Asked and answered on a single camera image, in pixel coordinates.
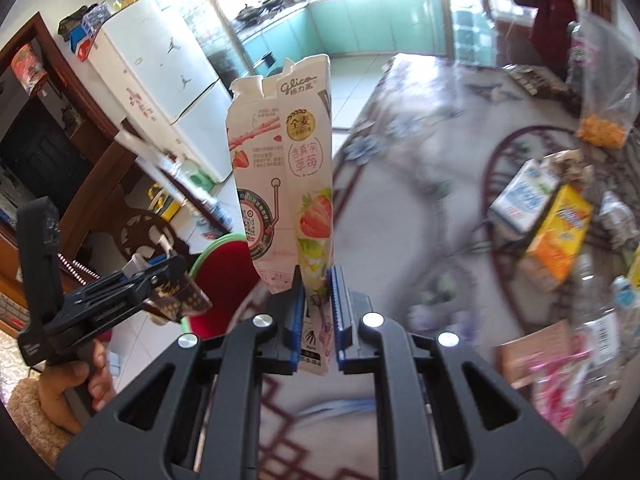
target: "white refrigerator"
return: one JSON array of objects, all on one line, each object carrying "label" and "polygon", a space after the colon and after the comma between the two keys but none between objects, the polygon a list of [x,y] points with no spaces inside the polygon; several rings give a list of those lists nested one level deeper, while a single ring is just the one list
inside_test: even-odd
[{"label": "white refrigerator", "polygon": [[215,182],[229,176],[231,98],[177,9],[156,0],[126,7],[102,26],[89,61],[148,142]]}]

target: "hand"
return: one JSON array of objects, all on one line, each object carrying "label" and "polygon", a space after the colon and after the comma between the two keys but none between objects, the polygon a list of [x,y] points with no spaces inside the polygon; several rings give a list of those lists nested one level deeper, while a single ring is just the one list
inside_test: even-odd
[{"label": "hand", "polygon": [[[97,340],[94,344],[94,376],[89,380],[89,393],[93,397],[92,406],[96,412],[115,396],[111,372],[107,364],[104,346]],[[79,386],[89,375],[89,365],[74,361],[61,365],[47,366],[38,380],[38,396],[45,416],[59,428],[71,434],[79,433],[81,426],[66,402],[64,391]]]}]

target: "sleeve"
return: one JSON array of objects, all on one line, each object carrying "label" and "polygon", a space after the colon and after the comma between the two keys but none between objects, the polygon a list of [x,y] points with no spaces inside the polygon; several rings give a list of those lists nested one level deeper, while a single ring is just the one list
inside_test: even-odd
[{"label": "sleeve", "polygon": [[53,424],[40,407],[38,380],[23,379],[12,391],[6,406],[15,425],[38,455],[53,468],[71,435]]}]

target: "black gripper frame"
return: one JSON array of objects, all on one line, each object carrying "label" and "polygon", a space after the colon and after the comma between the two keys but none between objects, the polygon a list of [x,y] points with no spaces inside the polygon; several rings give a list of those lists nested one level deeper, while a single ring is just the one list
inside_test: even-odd
[{"label": "black gripper frame", "polygon": [[181,256],[172,256],[132,278],[114,272],[65,295],[58,266],[58,210],[48,197],[18,209],[18,249],[30,311],[18,346],[27,366],[75,360],[98,334],[139,311],[153,288],[178,280],[187,270]]},{"label": "black gripper frame", "polygon": [[262,375],[297,370],[304,303],[296,267],[292,287],[271,296],[263,314],[224,336],[180,336],[62,450],[56,474],[62,480],[256,479]]},{"label": "black gripper frame", "polygon": [[580,455],[452,333],[408,334],[329,272],[338,368],[374,376],[380,480],[574,480]]}]

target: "kitchen counter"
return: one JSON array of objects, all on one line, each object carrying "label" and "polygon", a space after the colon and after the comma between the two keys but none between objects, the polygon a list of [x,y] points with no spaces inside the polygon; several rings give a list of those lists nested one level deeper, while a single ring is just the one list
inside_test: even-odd
[{"label": "kitchen counter", "polygon": [[267,14],[257,25],[233,24],[253,62],[273,53],[274,66],[258,66],[262,75],[282,68],[286,58],[320,53],[446,55],[440,0],[307,0]]},{"label": "kitchen counter", "polygon": [[298,12],[302,12],[302,10],[306,8],[308,3],[309,2],[307,1],[292,4],[291,6],[286,7],[279,12],[270,12],[268,14],[265,14],[264,16],[261,16],[259,18],[260,23],[257,23],[256,25],[247,25],[246,23],[240,22],[239,20],[231,20],[231,25],[238,35],[238,38],[240,38],[240,41],[242,43],[245,43],[251,41],[262,31],[271,27],[271,25],[275,25],[282,20],[290,18]]}]

